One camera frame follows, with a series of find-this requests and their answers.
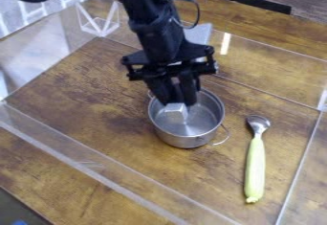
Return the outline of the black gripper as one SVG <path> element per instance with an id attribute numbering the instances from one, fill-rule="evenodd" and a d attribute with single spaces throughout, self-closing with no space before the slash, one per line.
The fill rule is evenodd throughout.
<path id="1" fill-rule="evenodd" d="M 174 94 L 170 77 L 179 75 L 183 103 L 186 106 L 195 105 L 195 77 L 215 74 L 218 71 L 215 48 L 206 44 L 211 25 L 204 24 L 195 31 L 186 31 L 175 21 L 148 25 L 130 22 L 130 26 L 142 45 L 140 51 L 122 58 L 130 80 L 144 80 L 160 103 L 167 105 Z M 191 72 L 182 72 L 187 68 L 191 68 Z"/>

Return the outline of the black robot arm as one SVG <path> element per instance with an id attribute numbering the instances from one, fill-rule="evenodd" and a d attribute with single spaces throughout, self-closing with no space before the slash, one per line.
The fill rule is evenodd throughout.
<path id="1" fill-rule="evenodd" d="M 142 80 L 162 104 L 196 103 L 199 77 L 218 71 L 215 48 L 190 42 L 175 0 L 118 0 L 142 50 L 122 58 L 128 78 Z"/>

